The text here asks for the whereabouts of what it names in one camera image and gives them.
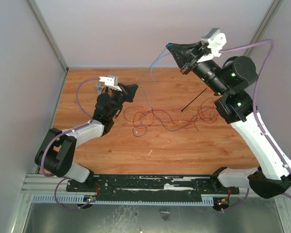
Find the black zip tie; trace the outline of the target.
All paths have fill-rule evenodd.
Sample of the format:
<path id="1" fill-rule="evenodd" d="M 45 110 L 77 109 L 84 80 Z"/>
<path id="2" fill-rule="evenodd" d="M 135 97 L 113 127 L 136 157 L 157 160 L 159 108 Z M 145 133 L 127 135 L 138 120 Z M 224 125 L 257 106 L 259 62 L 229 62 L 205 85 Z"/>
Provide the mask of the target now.
<path id="1" fill-rule="evenodd" d="M 181 112 L 183 112 L 189 105 L 191 105 L 200 95 L 202 95 L 205 91 L 207 90 L 207 88 L 205 88 L 204 90 L 202 90 L 194 99 L 192 99 L 185 107 L 183 107 L 181 109 Z"/>

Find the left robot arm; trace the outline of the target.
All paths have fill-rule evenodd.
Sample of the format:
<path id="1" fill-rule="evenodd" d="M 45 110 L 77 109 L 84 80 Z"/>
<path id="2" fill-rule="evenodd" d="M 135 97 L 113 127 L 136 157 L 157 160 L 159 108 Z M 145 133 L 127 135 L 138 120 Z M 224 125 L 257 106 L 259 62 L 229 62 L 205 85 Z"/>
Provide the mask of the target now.
<path id="1" fill-rule="evenodd" d="M 133 102 L 138 89 L 137 84 L 119 84 L 119 90 L 111 94 L 98 95 L 93 117 L 86 123 L 73 129 L 50 129 L 36 156 L 34 162 L 41 170 L 47 170 L 51 175 L 75 180 L 79 188 L 87 192 L 93 189 L 95 180 L 86 167 L 73 162 L 75 149 L 94 138 L 106 135 L 114 125 L 125 102 Z"/>

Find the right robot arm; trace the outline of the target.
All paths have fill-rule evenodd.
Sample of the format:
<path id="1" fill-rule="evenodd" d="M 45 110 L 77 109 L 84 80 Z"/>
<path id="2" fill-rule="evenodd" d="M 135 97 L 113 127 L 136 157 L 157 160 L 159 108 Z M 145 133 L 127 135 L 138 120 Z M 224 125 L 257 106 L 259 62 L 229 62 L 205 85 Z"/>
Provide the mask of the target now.
<path id="1" fill-rule="evenodd" d="M 264 126 L 253 99 L 245 91 L 259 76 L 247 56 L 233 56 L 223 67 L 212 59 L 199 61 L 210 49 L 201 42 L 166 45 L 182 74 L 193 72 L 218 99 L 218 114 L 244 139 L 259 166 L 248 169 L 221 167 L 211 175 L 210 187 L 222 193 L 230 187 L 252 189 L 262 198 L 284 195 L 291 187 L 291 160 L 283 153 Z"/>

